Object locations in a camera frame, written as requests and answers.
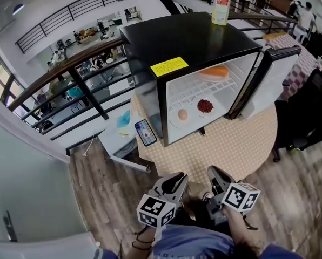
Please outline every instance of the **black and white marker cube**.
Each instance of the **black and white marker cube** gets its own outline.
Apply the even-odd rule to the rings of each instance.
[[[174,218],[176,204],[144,194],[137,207],[138,220],[147,226],[160,228]]]
[[[251,210],[260,190],[247,183],[231,183],[222,203],[239,212]]]

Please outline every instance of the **red beans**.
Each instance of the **red beans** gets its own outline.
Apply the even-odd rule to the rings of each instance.
[[[203,113],[210,113],[213,110],[213,104],[208,100],[199,100],[197,104],[197,108],[199,111]]]

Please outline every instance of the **egg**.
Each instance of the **egg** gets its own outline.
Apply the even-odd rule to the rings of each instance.
[[[181,121],[185,121],[187,119],[187,111],[186,110],[179,110],[178,116]]]

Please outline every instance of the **checkered tablecloth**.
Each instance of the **checkered tablecloth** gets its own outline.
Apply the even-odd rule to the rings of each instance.
[[[148,120],[136,95],[131,98],[131,112]],[[206,172],[215,165],[241,180],[256,171],[270,154],[277,132],[275,107],[248,119],[220,118],[205,126],[205,132],[206,136],[192,133],[166,148],[159,137],[145,147],[136,136],[139,156],[154,162],[160,176],[184,172],[189,181],[210,186]]]
[[[290,35],[282,35],[272,40],[266,39],[266,41],[274,49],[290,48],[294,45],[301,47],[301,53],[295,66],[286,77],[290,86],[285,87],[285,92],[290,97],[305,84],[311,72],[316,68],[316,59]]]

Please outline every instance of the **wrist strap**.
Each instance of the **wrist strap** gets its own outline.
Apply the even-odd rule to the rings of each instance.
[[[143,232],[145,232],[148,229],[148,226],[145,226],[140,232],[133,232],[133,235],[137,235],[137,237],[142,234]]]
[[[141,241],[140,239],[138,239],[138,236],[139,236],[139,235],[137,235],[136,240],[137,240],[138,242],[140,242],[140,243],[143,243],[143,244],[151,244],[153,241],[155,241],[155,238],[153,238],[151,242],[144,242],[144,241]]]
[[[137,249],[139,249],[139,250],[149,250],[149,249],[151,249],[151,246],[150,246],[150,247],[148,247],[148,248],[137,248]]]

